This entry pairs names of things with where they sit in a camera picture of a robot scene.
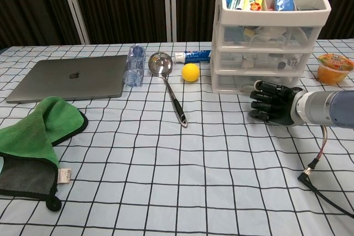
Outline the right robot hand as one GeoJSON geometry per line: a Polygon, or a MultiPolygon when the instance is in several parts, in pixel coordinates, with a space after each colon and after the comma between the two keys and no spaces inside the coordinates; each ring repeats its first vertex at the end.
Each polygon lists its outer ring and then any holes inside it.
{"type": "Polygon", "coordinates": [[[302,125],[304,121],[296,112],[296,104],[304,94],[299,87],[289,88],[258,80],[250,94],[253,102],[249,116],[269,124],[302,125]]]}

